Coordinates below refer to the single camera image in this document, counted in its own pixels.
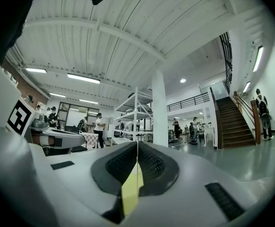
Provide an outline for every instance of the metal shelving unit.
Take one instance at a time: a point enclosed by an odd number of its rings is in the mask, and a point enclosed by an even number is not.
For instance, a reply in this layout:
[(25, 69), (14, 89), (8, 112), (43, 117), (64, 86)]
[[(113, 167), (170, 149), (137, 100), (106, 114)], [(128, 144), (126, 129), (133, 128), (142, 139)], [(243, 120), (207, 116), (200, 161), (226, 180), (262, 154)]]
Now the metal shelving unit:
[[(138, 91), (136, 87), (135, 93), (130, 96), (125, 102), (123, 102), (120, 106), (114, 109), (114, 116), (113, 121), (133, 121), (133, 131), (126, 131), (126, 130), (116, 130), (113, 129), (112, 131), (112, 141), (115, 143), (119, 142), (118, 138), (114, 137), (114, 132), (123, 132), (124, 135), (132, 135), (133, 141), (137, 140), (137, 135), (145, 135), (145, 134), (153, 134), (152, 131), (136, 131), (137, 130), (137, 120), (143, 119), (153, 119), (153, 115), (149, 114), (147, 110), (143, 107), (148, 103), (152, 102), (152, 96), (146, 93), (142, 93)], [(128, 109), (132, 109), (133, 112), (127, 113), (122, 115), (121, 117), (115, 118), (115, 112), (126, 112)]]

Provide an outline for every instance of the fluorescent light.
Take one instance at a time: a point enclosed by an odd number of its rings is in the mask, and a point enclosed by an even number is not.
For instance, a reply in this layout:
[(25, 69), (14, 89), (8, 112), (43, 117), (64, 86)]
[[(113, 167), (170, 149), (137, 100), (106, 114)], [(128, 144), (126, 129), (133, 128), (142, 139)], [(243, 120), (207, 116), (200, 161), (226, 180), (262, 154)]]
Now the fluorescent light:
[(251, 82), (247, 82), (246, 87), (245, 87), (245, 89), (243, 90), (243, 93), (245, 93), (245, 92), (248, 90), (248, 88), (249, 88), (249, 86), (250, 86), (250, 83), (251, 83)]
[(88, 81), (88, 82), (93, 82), (93, 83), (96, 83), (96, 84), (100, 84), (100, 80), (97, 80), (97, 79), (92, 79), (92, 78), (77, 76), (77, 75), (70, 74), (70, 73), (68, 73), (67, 76), (69, 78), (72, 78), (72, 79), (77, 79), (77, 80), (81, 80), (81, 81)]
[(26, 68), (26, 70), (30, 72), (47, 73), (44, 69)]
[(86, 100), (83, 100), (83, 99), (80, 99), (80, 101), (85, 102), (85, 103), (90, 103), (90, 104), (99, 104), (97, 102), (86, 101)]
[(255, 62), (253, 72), (257, 71), (257, 69), (258, 69), (263, 51), (264, 51), (264, 48), (262, 46), (260, 46), (258, 48), (257, 58), (256, 58), (256, 62)]
[(59, 94), (55, 94), (55, 93), (49, 93), (50, 95), (53, 95), (53, 96), (60, 96), (60, 97), (65, 97), (63, 95), (59, 95)]

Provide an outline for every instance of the floor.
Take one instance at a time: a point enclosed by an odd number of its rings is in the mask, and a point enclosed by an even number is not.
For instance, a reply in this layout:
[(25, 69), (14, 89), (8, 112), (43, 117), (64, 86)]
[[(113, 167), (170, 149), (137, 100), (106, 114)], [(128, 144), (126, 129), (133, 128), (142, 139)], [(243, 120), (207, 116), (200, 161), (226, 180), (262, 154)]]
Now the floor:
[(275, 134), (274, 139), (258, 146), (214, 150), (212, 141), (204, 147), (204, 140), (197, 145), (186, 143), (187, 139), (169, 144), (170, 148), (203, 157), (213, 165), (228, 172), (260, 199), (275, 189)]

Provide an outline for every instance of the black metal railing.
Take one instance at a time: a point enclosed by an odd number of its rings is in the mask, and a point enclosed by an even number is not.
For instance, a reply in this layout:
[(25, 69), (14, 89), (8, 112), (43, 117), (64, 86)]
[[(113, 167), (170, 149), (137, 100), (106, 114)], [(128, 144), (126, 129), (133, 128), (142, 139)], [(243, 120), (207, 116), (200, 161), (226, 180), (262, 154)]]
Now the black metal railing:
[(174, 104), (170, 104), (167, 106), (167, 111), (170, 112), (170, 111), (174, 111), (182, 108), (187, 108), (197, 104), (203, 104), (208, 101), (210, 101), (208, 93), (203, 93), (201, 95), (194, 96), (192, 98), (188, 98), (186, 100), (183, 100)]
[(231, 87), (231, 82), (232, 82), (232, 72), (233, 72), (232, 47), (231, 47), (231, 42), (230, 42), (228, 32), (220, 35), (219, 38), (221, 39), (221, 42), (222, 42), (224, 61), (226, 64), (226, 82), (225, 82), (225, 84), (226, 84), (228, 93), (230, 93), (230, 87)]

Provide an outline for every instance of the ceiling light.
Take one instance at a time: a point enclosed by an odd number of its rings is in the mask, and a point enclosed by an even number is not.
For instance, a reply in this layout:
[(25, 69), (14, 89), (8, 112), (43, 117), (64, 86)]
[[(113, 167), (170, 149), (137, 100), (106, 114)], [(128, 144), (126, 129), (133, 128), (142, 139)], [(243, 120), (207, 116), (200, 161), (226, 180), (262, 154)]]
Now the ceiling light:
[(243, 93), (245, 93), (248, 90), (248, 87), (250, 86), (251, 82), (247, 82), (245, 89), (243, 90)]
[(44, 69), (26, 68), (26, 70), (30, 72), (47, 73)]
[(85, 102), (85, 103), (90, 103), (90, 104), (99, 104), (97, 102), (86, 101), (86, 100), (83, 100), (83, 99), (80, 99), (80, 101)]
[(260, 60), (261, 60), (261, 56), (262, 56), (262, 52), (264, 51), (264, 48), (262, 46), (260, 46), (258, 48), (258, 52), (257, 52), (257, 58), (256, 58), (256, 62), (255, 62), (255, 66), (254, 66), (254, 69), (253, 69), (253, 72), (257, 71), (258, 69), (258, 66), (259, 66), (259, 63), (260, 63)]
[(96, 84), (100, 84), (100, 80), (98, 80), (98, 79), (92, 79), (92, 78), (77, 76), (77, 75), (70, 74), (70, 73), (68, 73), (67, 76), (69, 78), (72, 78), (72, 79), (77, 79), (77, 80), (81, 80), (81, 81), (88, 81), (88, 82), (93, 82), (93, 83), (96, 83)]
[(59, 94), (55, 94), (55, 93), (49, 93), (50, 95), (53, 95), (53, 96), (60, 96), (60, 97), (65, 97), (63, 95), (59, 95)]

